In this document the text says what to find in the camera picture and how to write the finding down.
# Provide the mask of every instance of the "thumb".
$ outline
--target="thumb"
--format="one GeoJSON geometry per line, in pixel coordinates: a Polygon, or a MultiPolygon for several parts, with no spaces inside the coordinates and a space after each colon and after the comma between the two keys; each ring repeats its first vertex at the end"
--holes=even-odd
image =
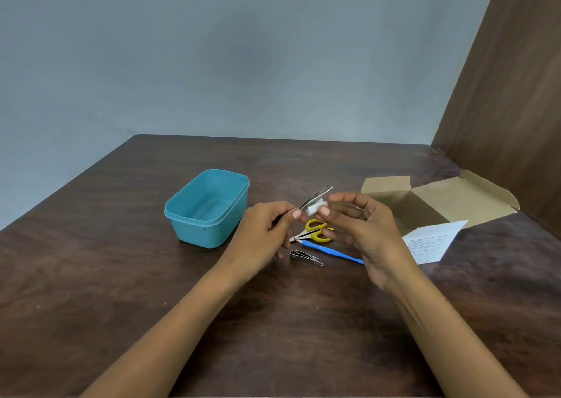
{"type": "Polygon", "coordinates": [[[301,213],[300,209],[289,210],[288,212],[286,212],[279,219],[279,222],[277,222],[275,227],[271,230],[271,232],[273,233],[275,238],[277,238],[281,241],[284,240],[284,238],[286,237],[286,234],[288,234],[288,232],[291,230],[292,224],[294,224],[294,221],[295,221],[294,215],[298,214],[298,216],[299,216],[300,213],[301,213]]]}
{"type": "Polygon", "coordinates": [[[318,220],[329,222],[336,227],[341,227],[353,236],[357,232],[357,224],[361,222],[358,219],[350,218],[347,215],[344,215],[341,212],[333,210],[332,208],[327,206],[322,206],[319,208],[319,211],[316,214],[316,218],[318,218],[318,220]]]}

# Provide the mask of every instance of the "person's left hand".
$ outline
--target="person's left hand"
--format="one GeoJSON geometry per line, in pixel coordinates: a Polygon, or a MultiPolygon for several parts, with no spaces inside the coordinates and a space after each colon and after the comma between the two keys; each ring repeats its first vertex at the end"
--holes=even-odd
{"type": "Polygon", "coordinates": [[[269,263],[273,255],[282,258],[281,246],[290,247],[290,229],[296,219],[304,220],[300,209],[287,201],[257,203],[243,214],[240,225],[217,263],[217,267],[249,281],[269,263]],[[278,215],[283,215],[273,226],[278,215]]]}

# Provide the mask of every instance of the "person's right arm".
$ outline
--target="person's right arm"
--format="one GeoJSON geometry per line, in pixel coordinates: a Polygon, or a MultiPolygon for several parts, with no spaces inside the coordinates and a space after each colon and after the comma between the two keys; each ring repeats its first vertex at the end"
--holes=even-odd
{"type": "Polygon", "coordinates": [[[446,397],[528,396],[417,266],[387,206],[340,192],[315,217],[338,227],[324,235],[361,252],[368,276],[396,303],[446,397]]]}

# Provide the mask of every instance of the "white cotton piece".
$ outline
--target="white cotton piece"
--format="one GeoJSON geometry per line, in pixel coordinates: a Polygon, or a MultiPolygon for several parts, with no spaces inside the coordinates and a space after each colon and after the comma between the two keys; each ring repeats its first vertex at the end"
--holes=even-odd
{"type": "Polygon", "coordinates": [[[323,201],[323,199],[319,199],[316,203],[312,204],[312,206],[306,209],[306,213],[308,216],[312,216],[313,214],[317,213],[321,206],[326,206],[327,202],[323,201]]]}

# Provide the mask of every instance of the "person's left arm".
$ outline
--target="person's left arm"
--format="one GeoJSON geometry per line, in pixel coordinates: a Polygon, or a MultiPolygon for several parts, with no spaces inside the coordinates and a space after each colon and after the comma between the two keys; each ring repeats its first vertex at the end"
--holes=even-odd
{"type": "Polygon", "coordinates": [[[259,203],[246,210],[216,265],[81,397],[167,397],[208,325],[275,253],[280,256],[281,246],[289,246],[288,234],[300,216],[301,211],[286,201],[259,203]]]}

